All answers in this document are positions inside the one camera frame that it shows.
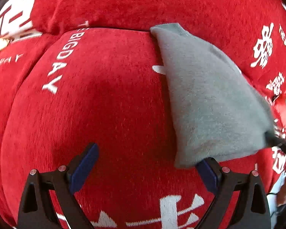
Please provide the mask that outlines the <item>grey small garment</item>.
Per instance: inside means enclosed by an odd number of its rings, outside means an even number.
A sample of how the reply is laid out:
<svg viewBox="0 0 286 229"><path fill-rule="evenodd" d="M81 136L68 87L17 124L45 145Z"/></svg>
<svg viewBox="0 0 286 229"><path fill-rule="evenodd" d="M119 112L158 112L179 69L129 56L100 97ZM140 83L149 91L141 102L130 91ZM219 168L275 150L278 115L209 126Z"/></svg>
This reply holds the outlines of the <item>grey small garment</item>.
<svg viewBox="0 0 286 229"><path fill-rule="evenodd" d="M178 23L150 31L166 73L177 168L208 157L242 158L268 146L266 133L274 131L270 106L222 50Z"/></svg>

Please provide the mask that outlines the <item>red bed cover with lettering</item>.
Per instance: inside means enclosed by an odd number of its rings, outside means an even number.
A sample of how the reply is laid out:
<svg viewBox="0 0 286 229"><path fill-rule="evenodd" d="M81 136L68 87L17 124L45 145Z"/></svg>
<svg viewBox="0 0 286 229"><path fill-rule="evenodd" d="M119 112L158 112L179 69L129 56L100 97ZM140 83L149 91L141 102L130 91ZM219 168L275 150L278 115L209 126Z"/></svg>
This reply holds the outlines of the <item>red bed cover with lettering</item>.
<svg viewBox="0 0 286 229"><path fill-rule="evenodd" d="M0 52L0 216L17 225L30 170L53 171L87 146L100 156L79 205L96 228L196 228L212 195L174 167L176 135L156 39L90 28Z"/></svg>

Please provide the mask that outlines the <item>red pillow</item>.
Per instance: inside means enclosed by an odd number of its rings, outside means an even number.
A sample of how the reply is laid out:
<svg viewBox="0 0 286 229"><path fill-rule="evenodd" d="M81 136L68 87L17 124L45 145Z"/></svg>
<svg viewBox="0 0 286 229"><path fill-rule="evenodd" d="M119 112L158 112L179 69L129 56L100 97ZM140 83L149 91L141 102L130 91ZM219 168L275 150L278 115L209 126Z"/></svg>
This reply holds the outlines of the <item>red pillow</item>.
<svg viewBox="0 0 286 229"><path fill-rule="evenodd" d="M224 51L268 97L286 93L281 0L7 0L0 6L0 37L80 27L148 31L174 22Z"/></svg>

